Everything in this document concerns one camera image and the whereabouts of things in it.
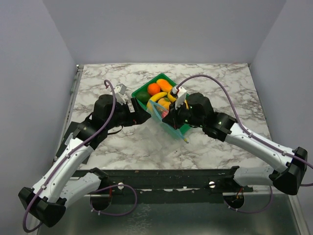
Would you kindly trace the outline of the clear zip top bag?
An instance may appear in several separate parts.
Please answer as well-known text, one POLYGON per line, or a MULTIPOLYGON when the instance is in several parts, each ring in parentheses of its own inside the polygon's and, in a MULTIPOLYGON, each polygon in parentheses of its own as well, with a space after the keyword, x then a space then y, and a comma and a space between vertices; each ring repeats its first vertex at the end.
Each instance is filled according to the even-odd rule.
POLYGON ((166 110, 158 103, 152 102, 152 109, 147 110, 151 118, 144 124, 141 134, 144 147, 150 155, 165 157, 189 141, 179 130, 170 130, 167 124, 161 123, 159 109, 166 110))

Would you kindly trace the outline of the peach with green leaf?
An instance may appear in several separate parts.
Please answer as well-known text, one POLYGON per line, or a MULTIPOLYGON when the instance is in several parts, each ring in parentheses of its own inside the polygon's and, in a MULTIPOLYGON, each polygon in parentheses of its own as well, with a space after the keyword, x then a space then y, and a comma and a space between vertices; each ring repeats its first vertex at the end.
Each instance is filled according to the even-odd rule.
POLYGON ((158 102, 159 105, 161 105, 166 110, 170 109, 171 101, 168 98, 161 98, 158 102))

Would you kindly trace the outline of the red apple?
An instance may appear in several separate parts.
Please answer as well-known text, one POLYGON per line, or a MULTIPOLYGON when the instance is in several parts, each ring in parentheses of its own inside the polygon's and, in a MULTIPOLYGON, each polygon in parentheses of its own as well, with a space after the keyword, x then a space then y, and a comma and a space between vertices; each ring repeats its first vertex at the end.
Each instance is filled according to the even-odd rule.
POLYGON ((159 109, 158 113, 159 113, 161 119, 163 119, 163 118, 165 118, 168 115, 168 110, 161 110, 161 109, 159 109))

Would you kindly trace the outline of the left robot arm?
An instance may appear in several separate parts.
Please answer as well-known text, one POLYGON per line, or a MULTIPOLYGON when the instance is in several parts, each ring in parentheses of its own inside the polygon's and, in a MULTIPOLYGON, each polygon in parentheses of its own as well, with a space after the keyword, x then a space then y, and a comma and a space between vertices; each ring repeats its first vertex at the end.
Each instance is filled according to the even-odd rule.
POLYGON ((119 103, 114 95, 99 96, 93 112, 78 124, 66 140, 66 148, 50 170, 32 187, 23 187, 18 197, 25 208, 47 227, 56 225, 75 200, 89 192, 103 193, 108 181, 101 170, 92 170, 83 179, 71 186, 67 182, 78 166, 108 136, 112 128, 143 124, 151 115, 145 111, 135 98, 131 98, 134 111, 126 102, 119 103))

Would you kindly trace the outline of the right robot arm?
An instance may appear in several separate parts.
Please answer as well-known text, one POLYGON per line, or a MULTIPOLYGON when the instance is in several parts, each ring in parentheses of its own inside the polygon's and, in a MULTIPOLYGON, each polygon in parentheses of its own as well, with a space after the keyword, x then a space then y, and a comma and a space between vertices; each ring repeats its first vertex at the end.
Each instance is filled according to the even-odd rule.
POLYGON ((235 145, 268 164, 266 168, 238 168, 234 175, 225 178, 225 187, 236 191, 241 186, 274 186, 279 191, 296 195, 307 170, 308 152, 268 140, 225 113, 214 111, 209 98, 201 93, 191 94, 181 106, 170 105, 162 122, 174 129, 183 125, 201 128, 213 139, 235 145))

